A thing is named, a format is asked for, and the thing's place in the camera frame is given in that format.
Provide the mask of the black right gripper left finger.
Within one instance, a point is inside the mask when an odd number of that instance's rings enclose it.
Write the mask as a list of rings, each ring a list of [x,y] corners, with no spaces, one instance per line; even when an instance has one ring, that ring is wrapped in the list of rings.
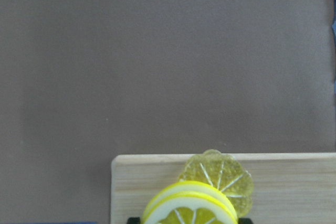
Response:
[[[127,224],[140,224],[141,218],[140,217],[129,217],[127,219]]]

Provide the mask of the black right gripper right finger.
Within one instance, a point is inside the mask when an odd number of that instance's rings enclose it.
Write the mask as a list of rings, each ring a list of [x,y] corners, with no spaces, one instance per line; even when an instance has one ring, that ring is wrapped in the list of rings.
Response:
[[[254,224],[250,218],[239,218],[238,224]]]

